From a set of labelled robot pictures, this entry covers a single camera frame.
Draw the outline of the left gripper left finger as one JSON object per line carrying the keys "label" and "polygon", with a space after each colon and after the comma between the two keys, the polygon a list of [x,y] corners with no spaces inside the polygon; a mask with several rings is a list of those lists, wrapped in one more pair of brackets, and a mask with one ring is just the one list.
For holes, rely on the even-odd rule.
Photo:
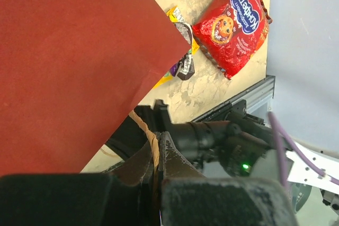
{"label": "left gripper left finger", "polygon": [[106,225],[159,225],[154,163],[149,142],[111,174]]}

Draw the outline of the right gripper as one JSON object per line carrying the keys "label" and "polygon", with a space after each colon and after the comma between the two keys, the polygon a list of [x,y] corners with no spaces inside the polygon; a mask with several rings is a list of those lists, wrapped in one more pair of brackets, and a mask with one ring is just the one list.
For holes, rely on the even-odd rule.
{"label": "right gripper", "polygon": [[163,100],[156,100],[155,109],[149,105],[138,105],[135,113],[148,125],[150,131],[168,132],[180,152],[199,152],[198,124],[194,122],[173,123],[168,105]]}

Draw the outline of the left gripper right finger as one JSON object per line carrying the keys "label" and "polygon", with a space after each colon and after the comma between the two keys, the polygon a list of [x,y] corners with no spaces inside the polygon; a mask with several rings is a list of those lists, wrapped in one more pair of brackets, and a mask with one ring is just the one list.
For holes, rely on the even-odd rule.
{"label": "left gripper right finger", "polygon": [[168,132],[160,135],[160,218],[163,225],[198,225],[197,184],[206,178],[176,148]]}

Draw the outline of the purple snack packet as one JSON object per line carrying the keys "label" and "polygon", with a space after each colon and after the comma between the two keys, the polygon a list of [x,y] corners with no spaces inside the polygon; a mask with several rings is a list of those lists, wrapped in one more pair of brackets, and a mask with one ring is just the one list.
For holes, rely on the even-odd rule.
{"label": "purple snack packet", "polygon": [[172,75],[173,77],[175,77],[175,76],[177,75],[179,68],[180,68],[180,63],[179,63],[179,62],[177,62],[176,64],[174,64],[174,65],[170,68],[169,71],[170,71],[170,73],[171,73],[171,75]]}

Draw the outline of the large red snack bag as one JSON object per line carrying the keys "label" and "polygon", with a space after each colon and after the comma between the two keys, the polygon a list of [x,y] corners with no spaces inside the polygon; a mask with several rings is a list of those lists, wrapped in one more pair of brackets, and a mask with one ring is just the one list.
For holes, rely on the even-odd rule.
{"label": "large red snack bag", "polygon": [[265,42],[271,23],[262,0],[213,0],[192,31],[203,53],[231,79]]}

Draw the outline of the yellow candy packet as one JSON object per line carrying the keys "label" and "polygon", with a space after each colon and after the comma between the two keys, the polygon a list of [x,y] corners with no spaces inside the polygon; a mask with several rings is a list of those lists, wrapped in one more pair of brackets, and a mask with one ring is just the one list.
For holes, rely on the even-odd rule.
{"label": "yellow candy packet", "polygon": [[[191,26],[185,21],[178,6],[174,6],[166,12],[167,17],[175,25],[183,38],[190,45],[190,50],[178,61],[180,68],[176,75],[182,81],[189,80],[195,74],[195,66],[193,55],[200,49],[198,43],[195,41]],[[160,85],[171,81],[174,77],[168,71],[153,87],[157,88]]]}

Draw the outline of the red paper bag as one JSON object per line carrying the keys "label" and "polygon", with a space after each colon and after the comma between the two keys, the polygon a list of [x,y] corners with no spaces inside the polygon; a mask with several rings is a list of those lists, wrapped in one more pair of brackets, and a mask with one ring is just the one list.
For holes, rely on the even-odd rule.
{"label": "red paper bag", "polygon": [[188,50],[155,0],[1,0],[1,175],[80,172]]}

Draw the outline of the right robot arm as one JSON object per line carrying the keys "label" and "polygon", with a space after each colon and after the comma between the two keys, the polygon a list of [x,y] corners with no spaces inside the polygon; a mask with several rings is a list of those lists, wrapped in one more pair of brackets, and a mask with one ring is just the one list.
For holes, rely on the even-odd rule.
{"label": "right robot arm", "polygon": [[153,106],[137,106],[135,112],[151,131],[168,132],[175,147],[196,168],[217,161],[231,177],[284,181],[296,211],[317,188],[323,204],[338,211],[338,156],[271,130],[263,119],[246,113],[244,100],[185,123],[173,123],[162,100]]}

